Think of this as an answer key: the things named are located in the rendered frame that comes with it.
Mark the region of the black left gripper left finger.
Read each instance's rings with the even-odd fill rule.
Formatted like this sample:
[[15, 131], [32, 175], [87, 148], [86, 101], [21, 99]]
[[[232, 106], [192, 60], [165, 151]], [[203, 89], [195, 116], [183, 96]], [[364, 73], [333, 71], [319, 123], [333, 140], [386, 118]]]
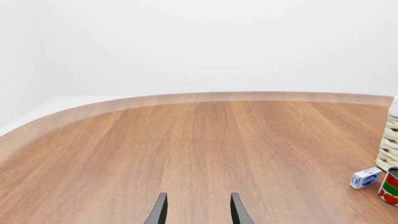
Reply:
[[167, 210], [167, 194], [162, 192], [159, 194], [159, 197], [144, 224], [165, 224], [167, 219]]

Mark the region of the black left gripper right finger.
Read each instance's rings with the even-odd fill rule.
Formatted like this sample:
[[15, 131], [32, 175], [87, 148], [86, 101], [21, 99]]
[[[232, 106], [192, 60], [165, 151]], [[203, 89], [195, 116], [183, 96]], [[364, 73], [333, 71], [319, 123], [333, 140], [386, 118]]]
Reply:
[[231, 193], [230, 211], [232, 224], [254, 224], [237, 192]]

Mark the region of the small white and blue box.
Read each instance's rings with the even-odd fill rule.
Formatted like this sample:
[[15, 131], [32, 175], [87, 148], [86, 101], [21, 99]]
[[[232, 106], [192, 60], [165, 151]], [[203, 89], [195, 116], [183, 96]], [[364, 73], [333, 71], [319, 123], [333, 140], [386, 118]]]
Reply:
[[354, 189], [360, 189], [365, 186], [369, 186], [377, 182], [381, 169], [378, 167], [372, 167], [370, 169], [365, 169], [353, 174], [349, 185]]

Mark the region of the red and green tomato tin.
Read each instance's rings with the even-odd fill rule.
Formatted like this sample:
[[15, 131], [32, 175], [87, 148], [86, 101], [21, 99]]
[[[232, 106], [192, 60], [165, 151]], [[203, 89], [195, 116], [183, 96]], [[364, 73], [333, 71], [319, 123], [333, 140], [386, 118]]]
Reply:
[[378, 196], [389, 205], [398, 207], [398, 167], [388, 169], [379, 188]]

